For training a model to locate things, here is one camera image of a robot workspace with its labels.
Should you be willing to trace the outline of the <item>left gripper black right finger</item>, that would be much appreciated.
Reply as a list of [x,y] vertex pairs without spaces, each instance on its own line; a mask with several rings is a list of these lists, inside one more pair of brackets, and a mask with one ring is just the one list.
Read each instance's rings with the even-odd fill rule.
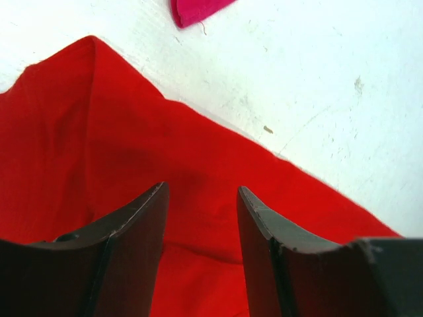
[[422,240],[337,244],[266,206],[247,187],[237,217],[251,316],[421,316]]

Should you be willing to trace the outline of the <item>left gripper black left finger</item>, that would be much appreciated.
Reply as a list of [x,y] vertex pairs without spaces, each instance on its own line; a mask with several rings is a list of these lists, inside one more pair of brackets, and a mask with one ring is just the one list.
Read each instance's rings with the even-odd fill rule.
[[1,241],[2,316],[148,316],[169,209],[161,182],[51,242]]

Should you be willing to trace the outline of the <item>red t-shirt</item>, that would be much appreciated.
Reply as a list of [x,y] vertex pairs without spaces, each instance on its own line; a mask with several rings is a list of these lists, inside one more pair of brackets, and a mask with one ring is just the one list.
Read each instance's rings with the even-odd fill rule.
[[167,182],[153,316],[247,316],[236,197],[337,243],[395,232],[255,142],[167,100],[87,36],[1,94],[1,238],[51,240]]

